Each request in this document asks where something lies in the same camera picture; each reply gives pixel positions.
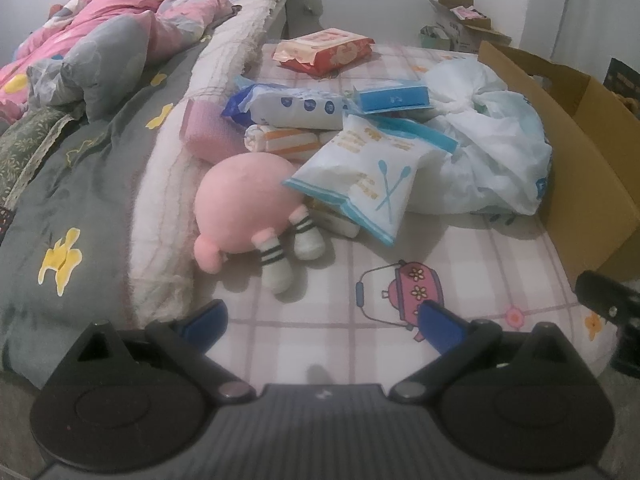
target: green floral fabric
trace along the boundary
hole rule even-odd
[[[0,136],[0,205],[13,208],[18,188],[33,178],[62,128],[81,115],[78,106],[39,108],[25,113]]]

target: plush toy ear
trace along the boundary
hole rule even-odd
[[[193,254],[198,266],[209,274],[217,274],[222,268],[223,257],[220,248],[208,238],[200,235],[193,246]]]

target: round black disc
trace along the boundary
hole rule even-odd
[[[614,423],[597,384],[565,385],[553,373],[527,379],[509,367],[461,378],[444,392],[440,411],[468,453],[530,472],[587,463],[604,448]]]
[[[139,365],[132,381],[46,386],[31,410],[36,441],[59,462],[123,472],[162,462],[191,441],[206,412],[202,394],[180,376]]]

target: gray ribbed surface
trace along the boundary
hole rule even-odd
[[[519,475],[485,466],[440,434],[429,413],[385,399],[378,386],[270,386],[223,408],[194,446],[118,476],[54,466],[42,480],[601,480],[593,470]]]

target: blue box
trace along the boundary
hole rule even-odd
[[[430,108],[427,87],[415,81],[399,81],[397,86],[384,88],[354,88],[353,99],[364,114]]]

